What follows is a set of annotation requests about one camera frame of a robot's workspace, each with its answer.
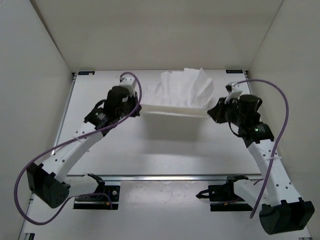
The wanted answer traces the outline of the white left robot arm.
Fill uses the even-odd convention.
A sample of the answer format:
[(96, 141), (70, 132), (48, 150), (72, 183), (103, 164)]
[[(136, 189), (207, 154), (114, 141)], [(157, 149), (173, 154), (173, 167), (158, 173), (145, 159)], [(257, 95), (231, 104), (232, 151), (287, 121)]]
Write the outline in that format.
[(28, 185), (49, 207), (59, 207), (71, 194), (72, 184), (66, 176), (77, 161), (110, 131), (109, 126), (140, 111), (138, 94), (132, 85), (114, 86), (107, 98), (100, 100), (75, 132), (73, 142), (60, 147), (41, 164), (27, 169)]

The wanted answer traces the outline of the white pleated skirt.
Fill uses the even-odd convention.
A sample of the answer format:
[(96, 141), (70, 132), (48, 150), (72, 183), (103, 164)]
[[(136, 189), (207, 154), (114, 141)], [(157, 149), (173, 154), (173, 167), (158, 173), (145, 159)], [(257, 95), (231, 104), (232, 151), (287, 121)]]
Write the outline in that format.
[(215, 91), (214, 79), (200, 69), (164, 71), (142, 94), (144, 114), (207, 118)]

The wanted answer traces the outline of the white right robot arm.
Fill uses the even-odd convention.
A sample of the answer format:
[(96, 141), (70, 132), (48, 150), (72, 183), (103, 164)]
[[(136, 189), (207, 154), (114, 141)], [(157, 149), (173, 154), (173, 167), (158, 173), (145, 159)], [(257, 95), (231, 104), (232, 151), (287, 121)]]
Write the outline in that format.
[(276, 153), (276, 141), (270, 127), (260, 120), (262, 100), (244, 94), (239, 98), (221, 97), (208, 115), (218, 124), (236, 125), (236, 136), (254, 158), (263, 181), (251, 183), (245, 175), (227, 177), (224, 195), (247, 202), (258, 212), (263, 230), (269, 235), (303, 230), (315, 212), (311, 201), (303, 200), (293, 186)]

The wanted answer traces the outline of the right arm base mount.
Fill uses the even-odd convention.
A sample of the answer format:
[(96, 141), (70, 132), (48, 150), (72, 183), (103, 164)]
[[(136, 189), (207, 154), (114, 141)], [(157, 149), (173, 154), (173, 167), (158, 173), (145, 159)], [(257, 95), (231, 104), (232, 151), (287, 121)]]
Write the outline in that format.
[(249, 180), (245, 175), (231, 175), (224, 184), (211, 184), (195, 195), (197, 199), (209, 199), (211, 212), (250, 212), (253, 208), (235, 194), (234, 183)]

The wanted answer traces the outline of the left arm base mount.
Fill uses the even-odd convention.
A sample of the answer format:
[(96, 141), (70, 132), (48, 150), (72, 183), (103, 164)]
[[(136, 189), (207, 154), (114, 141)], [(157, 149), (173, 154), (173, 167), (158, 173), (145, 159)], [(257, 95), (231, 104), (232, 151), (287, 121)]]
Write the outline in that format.
[(97, 188), (93, 193), (83, 193), (74, 198), (75, 210), (118, 210), (120, 200), (120, 182), (108, 182), (93, 173), (86, 173), (82, 177), (89, 177), (96, 181)]

